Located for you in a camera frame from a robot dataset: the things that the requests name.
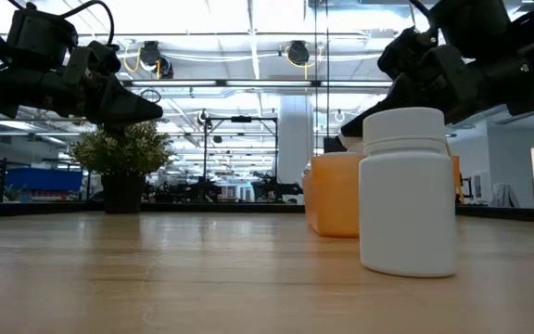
yellow cable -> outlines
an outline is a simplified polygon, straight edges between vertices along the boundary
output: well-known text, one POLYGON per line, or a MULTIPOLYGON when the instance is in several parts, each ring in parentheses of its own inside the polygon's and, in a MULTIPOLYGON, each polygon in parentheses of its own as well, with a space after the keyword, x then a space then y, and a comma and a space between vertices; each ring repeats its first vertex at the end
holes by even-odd
POLYGON ((129 50, 129 44, 131 42, 127 42, 127 47, 125 47, 125 58, 122 59, 123 65, 125 65, 125 69, 129 72, 137 72, 139 70, 139 56, 141 55, 141 47, 137 50, 137 65, 135 65, 135 69, 132 69, 129 64, 127 64, 127 50, 129 50))

blue container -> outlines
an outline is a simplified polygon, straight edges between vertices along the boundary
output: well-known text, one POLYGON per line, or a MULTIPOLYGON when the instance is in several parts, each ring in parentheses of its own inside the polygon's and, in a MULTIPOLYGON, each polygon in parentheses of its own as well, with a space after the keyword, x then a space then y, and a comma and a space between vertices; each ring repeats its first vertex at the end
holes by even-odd
POLYGON ((82 172, 14 168, 7 170, 6 186, 11 185, 24 190, 78 191, 82 186, 82 172))

pillar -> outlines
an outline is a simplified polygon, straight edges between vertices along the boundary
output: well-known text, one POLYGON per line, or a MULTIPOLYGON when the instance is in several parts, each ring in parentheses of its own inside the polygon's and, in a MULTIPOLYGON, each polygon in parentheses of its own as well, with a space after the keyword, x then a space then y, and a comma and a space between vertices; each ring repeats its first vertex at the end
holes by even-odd
MULTIPOLYGON (((310 96, 281 96, 279 108, 279 183, 302 185, 302 172, 314 152, 310 96)), ((304 204, 303 196, 284 196, 304 204)))

white bottle cap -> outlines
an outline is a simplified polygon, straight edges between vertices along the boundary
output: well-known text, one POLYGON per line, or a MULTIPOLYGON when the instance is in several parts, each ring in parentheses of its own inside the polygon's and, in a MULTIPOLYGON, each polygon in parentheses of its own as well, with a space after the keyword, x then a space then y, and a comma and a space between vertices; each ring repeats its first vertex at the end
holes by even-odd
POLYGON ((378 112, 363 120, 365 145, 387 140, 446 140, 444 114, 438 109, 414 107, 378 112))

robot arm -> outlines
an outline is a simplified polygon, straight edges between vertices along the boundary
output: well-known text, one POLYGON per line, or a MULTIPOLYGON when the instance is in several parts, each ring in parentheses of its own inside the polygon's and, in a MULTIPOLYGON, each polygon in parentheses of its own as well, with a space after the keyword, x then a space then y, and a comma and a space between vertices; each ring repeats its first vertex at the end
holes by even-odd
MULTIPOLYGON (((81 7, 92 3, 101 4, 81 7)), ((14 13, 7 41, 0 37, 0 113, 15 118, 20 105, 30 106, 118 129, 161 117, 160 106, 117 80, 121 63, 114 45, 77 46, 77 32, 65 20, 77 9, 58 16, 29 3, 14 13), (70 59, 63 66, 68 50, 70 59)))
POLYGON ((361 138, 362 121, 386 109, 436 108, 446 123, 500 104, 512 115, 534 111, 534 10, 511 22, 502 0, 440 0, 425 14, 429 31, 407 29, 385 49, 378 67, 394 84, 341 128, 342 143, 361 138))

